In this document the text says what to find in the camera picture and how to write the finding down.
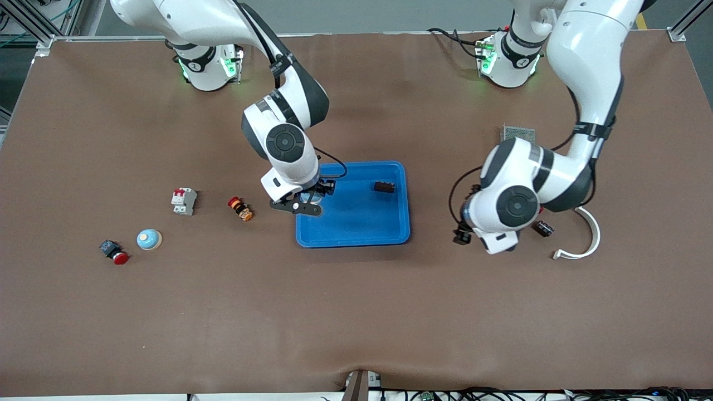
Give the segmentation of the blue plastic tray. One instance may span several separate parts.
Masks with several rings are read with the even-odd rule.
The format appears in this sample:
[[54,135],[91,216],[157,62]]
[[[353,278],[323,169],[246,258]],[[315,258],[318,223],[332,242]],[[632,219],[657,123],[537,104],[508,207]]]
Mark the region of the blue plastic tray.
[[[412,234],[407,172],[395,160],[350,162],[333,195],[319,205],[323,215],[297,215],[295,239],[303,248],[404,244]],[[395,184],[395,193],[373,190],[375,181]]]

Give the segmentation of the metal mesh power supply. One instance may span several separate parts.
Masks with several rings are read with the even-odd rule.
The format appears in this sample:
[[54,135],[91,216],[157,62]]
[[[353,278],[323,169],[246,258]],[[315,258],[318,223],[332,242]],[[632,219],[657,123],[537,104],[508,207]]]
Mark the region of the metal mesh power supply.
[[524,139],[531,144],[535,144],[536,130],[514,125],[504,125],[501,131],[501,141],[509,139]]

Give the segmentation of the brown table mat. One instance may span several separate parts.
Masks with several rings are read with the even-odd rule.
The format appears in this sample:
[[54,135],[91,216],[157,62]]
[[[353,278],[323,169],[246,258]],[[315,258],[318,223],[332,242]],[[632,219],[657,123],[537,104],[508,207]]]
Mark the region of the brown table mat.
[[[240,130],[272,87],[260,54],[241,84],[201,93],[161,41],[53,44],[0,150],[0,397],[328,392],[359,369],[412,390],[713,388],[713,112],[685,44],[627,38],[588,205],[603,238],[553,261],[588,246],[575,213],[544,213],[550,238],[527,229],[489,255],[453,243],[447,207],[502,125],[548,147],[569,134],[573,104],[547,63],[500,90],[426,34],[285,43],[331,100],[310,139],[405,167],[408,243],[295,243]],[[193,216],[173,213],[180,187],[198,192]],[[136,244],[147,228],[157,249]]]

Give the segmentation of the red push button blue base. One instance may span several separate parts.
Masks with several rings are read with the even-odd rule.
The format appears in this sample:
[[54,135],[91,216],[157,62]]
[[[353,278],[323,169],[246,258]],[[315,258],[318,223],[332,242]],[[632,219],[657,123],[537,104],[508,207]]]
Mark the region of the red push button blue base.
[[122,246],[111,239],[103,241],[102,244],[99,245],[99,250],[117,266],[126,264],[130,259],[129,254],[124,251]]

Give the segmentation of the red yellow emergency stop switch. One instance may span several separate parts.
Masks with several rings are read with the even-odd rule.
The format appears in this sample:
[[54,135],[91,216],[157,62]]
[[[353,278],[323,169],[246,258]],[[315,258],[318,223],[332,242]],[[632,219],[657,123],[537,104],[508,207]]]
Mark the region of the red yellow emergency stop switch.
[[252,208],[245,203],[240,197],[232,197],[228,201],[228,206],[240,217],[244,222],[250,221],[253,218]]

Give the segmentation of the white circuit breaker red switch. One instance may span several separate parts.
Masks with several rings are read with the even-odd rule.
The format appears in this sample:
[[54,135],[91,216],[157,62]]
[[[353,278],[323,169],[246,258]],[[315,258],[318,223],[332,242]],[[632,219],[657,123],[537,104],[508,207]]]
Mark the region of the white circuit breaker red switch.
[[176,188],[171,198],[173,213],[181,216],[193,216],[194,204],[197,199],[198,192],[193,188]]

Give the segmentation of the white curved plastic bracket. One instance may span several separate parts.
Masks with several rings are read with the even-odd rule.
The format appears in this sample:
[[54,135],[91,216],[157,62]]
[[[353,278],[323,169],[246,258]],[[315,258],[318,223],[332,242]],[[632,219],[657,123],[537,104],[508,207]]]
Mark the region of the white curved plastic bracket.
[[558,249],[555,251],[551,257],[553,261],[556,261],[557,259],[565,259],[568,261],[577,261],[580,260],[584,257],[591,256],[596,249],[599,248],[599,244],[601,241],[601,228],[599,228],[599,223],[596,220],[595,216],[591,214],[589,211],[587,211],[585,208],[582,206],[574,208],[575,213],[577,213],[579,216],[581,216],[586,223],[588,224],[590,228],[590,232],[592,235],[591,243],[588,249],[584,253],[569,253],[568,251],[565,251],[563,249]]

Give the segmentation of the aluminium frame post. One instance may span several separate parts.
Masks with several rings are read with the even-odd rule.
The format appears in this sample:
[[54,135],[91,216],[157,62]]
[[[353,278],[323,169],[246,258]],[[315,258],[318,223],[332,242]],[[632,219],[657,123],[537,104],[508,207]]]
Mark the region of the aluminium frame post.
[[672,26],[667,26],[666,31],[672,42],[685,42],[685,31],[692,26],[706,11],[713,7],[713,0],[695,0],[683,15]]
[[71,35],[84,0],[0,0],[0,50],[48,47]]

